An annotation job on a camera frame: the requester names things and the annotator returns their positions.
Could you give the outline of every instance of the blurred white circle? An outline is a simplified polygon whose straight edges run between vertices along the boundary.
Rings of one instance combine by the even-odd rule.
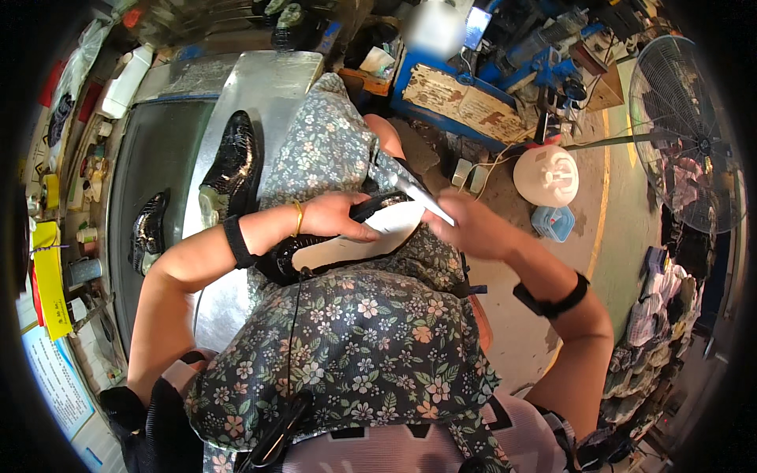
[[[402,40],[410,52],[447,61],[463,48],[466,20],[452,5],[428,0],[410,11],[403,22]]]

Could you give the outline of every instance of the fan pole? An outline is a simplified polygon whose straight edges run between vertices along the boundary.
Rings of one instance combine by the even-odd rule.
[[[636,141],[638,142],[653,142],[660,139],[676,138],[670,133],[643,133],[636,135]],[[563,149],[566,151],[576,151],[579,149],[596,148],[598,146],[612,146],[612,145],[624,145],[625,143],[633,143],[634,135],[618,136],[617,138],[600,139],[598,142],[589,143],[588,145],[570,145],[565,146]]]

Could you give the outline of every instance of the metal tool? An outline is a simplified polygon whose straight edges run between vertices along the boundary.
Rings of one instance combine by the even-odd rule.
[[[417,185],[411,183],[410,181],[399,176],[396,173],[382,170],[378,166],[376,167],[376,169],[380,170],[381,173],[387,176],[389,182],[394,187],[407,194],[408,197],[430,210],[433,214],[439,215],[442,219],[444,219],[445,222],[449,223],[452,226],[455,226],[455,220],[451,216],[447,215],[447,213],[438,206],[434,198],[428,192],[424,191]]]

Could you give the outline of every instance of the round white plastic container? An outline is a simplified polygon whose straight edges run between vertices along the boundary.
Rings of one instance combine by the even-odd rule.
[[[578,192],[578,168],[557,145],[532,148],[518,159],[512,179],[520,195],[533,205],[564,207]]]

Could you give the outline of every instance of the person's left hand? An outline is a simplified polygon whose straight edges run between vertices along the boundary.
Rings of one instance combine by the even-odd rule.
[[[368,194],[326,192],[302,204],[300,233],[319,236],[345,235],[374,241],[379,234],[350,218],[350,207],[370,199]]]

